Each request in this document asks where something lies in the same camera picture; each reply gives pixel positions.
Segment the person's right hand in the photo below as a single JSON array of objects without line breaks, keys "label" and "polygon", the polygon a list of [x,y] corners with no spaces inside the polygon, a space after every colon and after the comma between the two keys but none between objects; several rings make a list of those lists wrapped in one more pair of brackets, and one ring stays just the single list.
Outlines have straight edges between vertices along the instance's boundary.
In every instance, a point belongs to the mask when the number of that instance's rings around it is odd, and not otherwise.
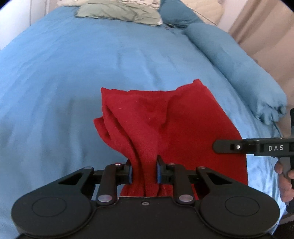
[{"label": "person's right hand", "polygon": [[293,170],[288,172],[288,178],[283,175],[283,165],[278,161],[275,164],[275,172],[278,176],[278,187],[280,192],[281,200],[284,203],[288,203],[293,199],[294,191],[291,185],[291,180],[293,180]]}]

